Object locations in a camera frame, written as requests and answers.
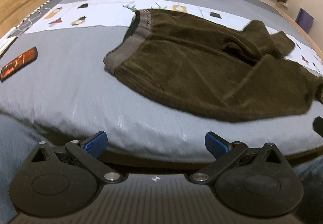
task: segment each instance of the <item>jeans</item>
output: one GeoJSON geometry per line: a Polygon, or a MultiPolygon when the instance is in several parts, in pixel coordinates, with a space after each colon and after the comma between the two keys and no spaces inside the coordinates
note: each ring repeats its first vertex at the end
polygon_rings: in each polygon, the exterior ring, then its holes
{"type": "MultiPolygon", "coordinates": [[[[35,145],[47,140],[35,130],[1,114],[0,129],[0,224],[6,224],[17,215],[9,197],[9,184],[35,145]]],[[[295,172],[304,186],[297,217],[306,224],[323,223],[323,156],[301,164],[295,172]]]]}

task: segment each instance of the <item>silver screw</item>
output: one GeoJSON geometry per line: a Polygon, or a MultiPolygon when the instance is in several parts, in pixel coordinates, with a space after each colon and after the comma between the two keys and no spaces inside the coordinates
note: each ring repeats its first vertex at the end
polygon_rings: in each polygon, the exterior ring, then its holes
{"type": "Polygon", "coordinates": [[[120,178],[120,174],[118,174],[117,172],[109,172],[104,174],[104,178],[106,180],[116,181],[120,178]]]}
{"type": "Polygon", "coordinates": [[[208,176],[208,175],[206,175],[206,174],[204,174],[204,173],[195,173],[195,174],[193,175],[193,179],[194,179],[195,181],[203,182],[203,181],[208,180],[208,179],[209,179],[209,176],[208,176]]]}

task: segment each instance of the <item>bed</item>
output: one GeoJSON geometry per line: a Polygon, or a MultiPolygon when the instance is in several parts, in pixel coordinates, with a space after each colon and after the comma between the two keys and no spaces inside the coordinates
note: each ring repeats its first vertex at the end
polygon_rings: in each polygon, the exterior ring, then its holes
{"type": "MultiPolygon", "coordinates": [[[[81,1],[91,0],[51,0],[46,7],[81,1]]],[[[258,0],[165,1],[258,19],[310,47],[276,9],[258,0]]],[[[41,7],[39,14],[43,16],[48,9],[41,7]]],[[[0,66],[33,46],[38,59],[0,84],[0,111],[33,126],[56,145],[104,130],[109,138],[107,152],[153,161],[213,161],[204,145],[208,131],[249,147],[273,142],[286,156],[323,146],[323,138],[312,128],[314,119],[323,114],[323,105],[317,101],[301,116],[226,123],[170,109],[131,91],[107,73],[103,64],[104,56],[121,43],[126,31],[126,26],[103,25],[17,31],[13,35],[19,37],[0,59],[0,66]]]]}

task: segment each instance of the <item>smartphone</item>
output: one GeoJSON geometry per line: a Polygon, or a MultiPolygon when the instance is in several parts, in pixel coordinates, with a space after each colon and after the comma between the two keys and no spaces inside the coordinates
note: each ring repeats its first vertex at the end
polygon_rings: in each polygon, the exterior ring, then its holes
{"type": "Polygon", "coordinates": [[[21,54],[16,59],[12,60],[10,63],[6,64],[1,70],[0,81],[4,82],[8,77],[12,76],[23,67],[35,61],[37,59],[37,56],[37,48],[33,47],[21,54]]]}

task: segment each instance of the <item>pant leg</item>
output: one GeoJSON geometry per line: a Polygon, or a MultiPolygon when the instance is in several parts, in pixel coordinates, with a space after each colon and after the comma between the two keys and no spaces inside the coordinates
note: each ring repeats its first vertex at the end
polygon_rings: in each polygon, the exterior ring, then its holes
{"type": "Polygon", "coordinates": [[[0,129],[0,224],[5,224],[17,215],[9,197],[9,184],[30,151],[45,139],[3,114],[0,114],[0,129]]]}
{"type": "Polygon", "coordinates": [[[304,186],[304,196],[296,216],[305,224],[323,223],[323,156],[294,170],[304,186]]]}

